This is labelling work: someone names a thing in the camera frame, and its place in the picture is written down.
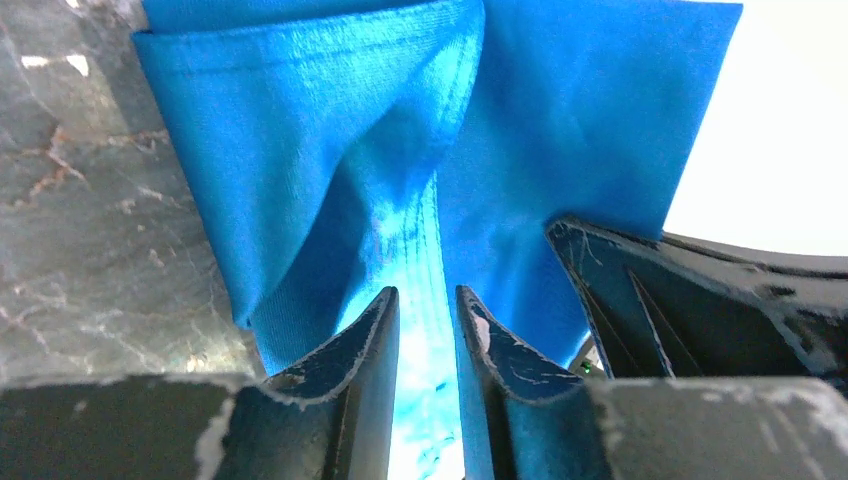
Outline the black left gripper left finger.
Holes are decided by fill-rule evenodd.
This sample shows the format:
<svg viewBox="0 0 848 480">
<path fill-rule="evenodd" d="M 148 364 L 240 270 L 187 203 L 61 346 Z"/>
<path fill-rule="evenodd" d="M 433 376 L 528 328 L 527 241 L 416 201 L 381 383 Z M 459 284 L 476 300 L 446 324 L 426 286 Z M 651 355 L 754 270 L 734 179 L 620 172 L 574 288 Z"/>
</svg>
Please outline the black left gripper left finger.
<svg viewBox="0 0 848 480">
<path fill-rule="evenodd" d="M 5 479 L 384 479 L 399 293 L 279 374 L 39 376 L 1 387 Z"/>
</svg>

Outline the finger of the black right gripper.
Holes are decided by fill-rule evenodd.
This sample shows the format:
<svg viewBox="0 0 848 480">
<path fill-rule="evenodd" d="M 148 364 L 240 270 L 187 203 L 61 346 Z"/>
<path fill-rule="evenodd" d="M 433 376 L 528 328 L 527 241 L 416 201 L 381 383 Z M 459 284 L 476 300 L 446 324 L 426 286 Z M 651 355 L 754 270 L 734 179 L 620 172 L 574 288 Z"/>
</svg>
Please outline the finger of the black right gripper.
<svg viewBox="0 0 848 480">
<path fill-rule="evenodd" d="M 573 218 L 546 237 L 611 378 L 809 376 L 847 387 L 847 261 Z"/>
</svg>

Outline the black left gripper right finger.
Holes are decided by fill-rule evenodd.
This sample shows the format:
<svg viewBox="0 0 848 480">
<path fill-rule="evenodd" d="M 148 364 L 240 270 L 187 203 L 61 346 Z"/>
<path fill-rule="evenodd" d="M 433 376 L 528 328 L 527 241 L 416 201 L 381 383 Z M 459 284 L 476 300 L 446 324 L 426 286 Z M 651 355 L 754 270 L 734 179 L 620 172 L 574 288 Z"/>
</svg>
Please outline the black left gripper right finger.
<svg viewBox="0 0 848 480">
<path fill-rule="evenodd" d="M 456 290 L 469 479 L 843 479 L 847 403 L 812 378 L 585 380 Z"/>
</svg>

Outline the blue cloth napkin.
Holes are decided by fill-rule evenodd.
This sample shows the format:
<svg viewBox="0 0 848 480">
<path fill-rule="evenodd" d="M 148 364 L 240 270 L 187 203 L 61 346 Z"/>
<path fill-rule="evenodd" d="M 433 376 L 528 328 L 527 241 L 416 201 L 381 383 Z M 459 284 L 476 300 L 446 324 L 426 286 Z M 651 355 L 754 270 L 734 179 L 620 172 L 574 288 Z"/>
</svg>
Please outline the blue cloth napkin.
<svg viewBox="0 0 848 480">
<path fill-rule="evenodd" d="M 135 49 L 228 292 L 276 374 L 400 294 L 388 475 L 462 468 L 453 291 L 566 364 L 559 215 L 656 239 L 743 8 L 146 1 Z"/>
</svg>

